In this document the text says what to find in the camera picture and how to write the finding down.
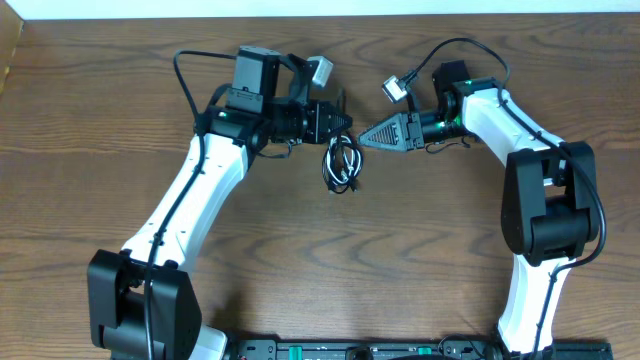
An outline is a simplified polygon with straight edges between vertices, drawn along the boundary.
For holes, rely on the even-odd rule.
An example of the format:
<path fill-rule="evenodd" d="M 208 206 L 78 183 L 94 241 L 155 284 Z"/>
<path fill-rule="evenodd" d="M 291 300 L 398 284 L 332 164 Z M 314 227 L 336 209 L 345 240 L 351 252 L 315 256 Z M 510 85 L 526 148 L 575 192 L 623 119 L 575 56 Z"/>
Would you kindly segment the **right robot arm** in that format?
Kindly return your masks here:
<path fill-rule="evenodd" d="M 568 143 L 537 125 L 493 77 L 472 78 L 463 61 L 441 64 L 432 74 L 434 111 L 413 103 L 410 77 L 386 80 L 394 103 L 408 102 L 362 132 L 361 145 L 408 152 L 473 135 L 505 169 L 501 230 L 513 254 L 513 272 L 497 337 L 486 359 L 550 359 L 552 323 L 571 268 L 585 262 L 585 245 L 596 237 L 602 206 L 595 159 L 584 142 Z"/>

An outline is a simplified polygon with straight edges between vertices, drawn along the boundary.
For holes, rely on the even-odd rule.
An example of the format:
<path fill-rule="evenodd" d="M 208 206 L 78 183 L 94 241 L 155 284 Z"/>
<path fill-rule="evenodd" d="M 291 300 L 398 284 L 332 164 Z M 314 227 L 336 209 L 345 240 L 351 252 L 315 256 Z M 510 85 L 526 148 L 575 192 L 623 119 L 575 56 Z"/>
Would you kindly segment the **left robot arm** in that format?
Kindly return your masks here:
<path fill-rule="evenodd" d="M 271 143 L 336 145 L 351 118 L 311 97 L 332 62 L 256 46 L 233 57 L 231 82 L 194 107 L 185 161 L 145 224 L 87 269 L 92 343 L 114 359 L 226 359 L 228 335 L 207 326 L 191 282 L 225 200 Z"/>

